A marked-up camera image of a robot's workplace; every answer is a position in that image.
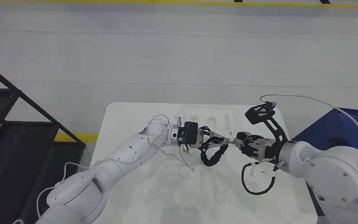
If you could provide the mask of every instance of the blue surface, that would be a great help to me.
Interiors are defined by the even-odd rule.
[[[358,110],[341,108],[358,120]],[[331,110],[306,130],[293,138],[295,141],[305,141],[320,150],[329,149],[328,140],[336,138],[339,145],[358,148],[358,127],[338,110]],[[307,185],[318,216],[324,216],[311,188]]]

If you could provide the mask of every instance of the black panel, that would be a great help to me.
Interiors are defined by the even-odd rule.
[[[3,122],[17,99],[16,93],[7,88],[0,88],[0,123]]]
[[[58,128],[47,122],[6,122],[0,129],[0,223],[18,219]]]

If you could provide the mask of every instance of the table surface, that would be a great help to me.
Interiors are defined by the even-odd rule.
[[[176,123],[175,116],[181,116],[183,122],[191,120],[208,125],[226,137],[248,131],[273,138],[264,124],[251,125],[245,118],[250,107],[112,103],[106,109],[91,163],[103,159],[132,133],[143,130],[148,120],[157,114],[166,114],[171,123]],[[274,118],[287,134],[279,110]],[[179,157],[178,147],[163,149]],[[208,156],[215,151],[208,151]],[[274,187],[267,194],[254,196],[248,194],[241,183],[241,169],[253,159],[241,154],[238,148],[229,146],[219,163],[212,167],[201,162],[199,150],[190,149],[183,157],[196,171],[159,152],[123,177],[113,188],[105,210],[95,223],[317,223],[303,179],[278,171]],[[266,189],[271,170],[272,164],[266,163],[256,167],[254,177],[246,174],[249,189]]]

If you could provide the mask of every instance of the white cable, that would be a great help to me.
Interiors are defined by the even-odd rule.
[[[23,220],[22,219],[18,219],[18,220],[15,220],[12,224],[16,224],[16,223],[20,223],[20,224],[25,224],[24,222],[23,222]]]
[[[50,188],[46,188],[44,189],[43,191],[41,191],[41,193],[39,194],[39,196],[37,196],[37,200],[36,200],[36,211],[37,211],[37,216],[39,217],[39,219],[41,218],[40,216],[40,210],[39,210],[39,199],[40,199],[40,196],[43,194],[43,192],[47,191],[47,190],[50,190],[50,189],[53,189],[55,188],[55,186],[52,186]]]
[[[95,164],[93,164],[92,166],[81,166],[81,165],[79,165],[79,164],[75,164],[74,162],[66,162],[65,163],[65,165],[64,165],[64,167],[63,167],[63,178],[62,178],[62,180],[59,182],[59,183],[62,183],[64,180],[65,180],[65,178],[66,178],[66,167],[67,167],[67,165],[68,164],[73,164],[73,165],[76,165],[76,166],[79,166],[79,167],[81,167],[81,168],[85,168],[85,169],[90,169],[90,168],[92,168],[92,167],[94,167],[94,166],[98,166],[99,164],[101,164],[101,161],[97,161],[97,162],[95,162]],[[39,210],[39,199],[40,199],[40,196],[43,194],[43,192],[45,192],[45,191],[47,191],[47,190],[50,190],[50,189],[53,189],[53,188],[55,188],[57,186],[57,184],[55,184],[55,186],[52,186],[52,187],[50,187],[50,188],[46,188],[46,189],[44,189],[43,191],[41,191],[41,193],[39,194],[39,196],[37,196],[37,200],[36,200],[36,211],[37,211],[37,216],[39,217],[39,219],[40,219],[40,210]]]
[[[329,103],[327,103],[327,102],[323,102],[322,100],[317,100],[317,99],[312,98],[312,97],[309,97],[309,96],[301,96],[301,95],[293,95],[293,94],[266,94],[266,95],[263,95],[263,96],[260,97],[260,101],[266,103],[266,101],[263,101],[263,100],[262,100],[262,98],[264,98],[264,97],[266,97],[266,96],[295,96],[295,97],[302,97],[302,98],[307,98],[307,99],[311,99],[311,100],[315,100],[315,101],[321,102],[321,103],[323,103],[323,104],[326,104],[326,105],[328,105],[328,106],[330,106],[330,107],[332,107],[332,108],[338,110],[338,111],[341,112],[342,114],[346,115],[346,116],[347,116],[349,119],[351,119],[351,120],[354,122],[354,124],[358,127],[358,122],[357,122],[357,120],[354,119],[351,115],[349,115],[347,112],[345,112],[344,110],[342,110],[342,109],[340,109],[340,108],[337,108],[337,107],[335,107],[335,106],[333,106],[333,105],[331,105],[331,104],[329,104]]]
[[[184,164],[184,165],[186,165],[187,167],[189,167],[192,171],[195,171],[195,169],[193,169],[193,168],[191,168],[189,165],[188,165],[188,163],[184,160],[184,158],[181,156],[181,152],[180,152],[180,148],[179,148],[179,153],[180,153],[180,156],[181,156],[181,158],[183,159],[183,161],[181,161],[178,157],[176,157],[176,155],[174,155],[174,154],[171,154],[171,153],[165,153],[161,148],[159,148],[159,147],[157,147],[157,146],[154,146],[150,141],[149,141],[149,137],[148,137],[148,132],[149,132],[149,125],[152,123],[152,121],[156,118],[156,117],[158,117],[158,116],[165,116],[166,118],[167,118],[167,126],[166,126],[166,129],[169,127],[169,124],[170,124],[170,121],[169,121],[169,118],[168,118],[168,116],[166,116],[166,115],[164,115],[164,114],[158,114],[158,115],[156,115],[154,118],[151,118],[151,120],[148,122],[148,125],[147,125],[147,141],[148,141],[148,143],[150,144],[150,146],[151,147],[153,147],[153,148],[156,148],[156,149],[158,149],[158,150],[160,150],[161,152],[163,152],[164,153],[164,155],[166,155],[166,156],[174,156],[177,160],[179,160],[179,162],[181,162],[182,164]],[[163,134],[164,132],[162,132],[161,134],[159,134],[155,139],[154,139],[154,141],[153,141],[153,143]]]

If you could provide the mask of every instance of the black cable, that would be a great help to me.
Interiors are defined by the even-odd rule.
[[[252,166],[251,163],[249,164],[246,164],[242,167],[242,171],[241,171],[241,182],[242,182],[242,185],[244,186],[245,190],[249,193],[249,194],[253,194],[253,195],[261,195],[261,194],[266,194],[267,192],[269,192],[269,190],[271,190],[271,188],[274,186],[274,183],[275,183],[275,179],[276,177],[273,176],[272,179],[271,179],[271,183],[270,185],[268,186],[268,188],[266,190],[263,190],[261,192],[252,192],[250,191],[249,189],[247,189],[246,187],[246,184],[245,184],[245,181],[244,181],[244,172],[245,172],[245,169],[249,166]],[[274,166],[274,170],[273,172],[276,172],[276,170],[278,170],[277,166]]]
[[[220,149],[217,150],[217,152],[210,159],[208,159],[206,155],[207,150],[201,150],[200,158],[205,166],[214,166],[220,161],[227,148],[227,144],[220,146]]]

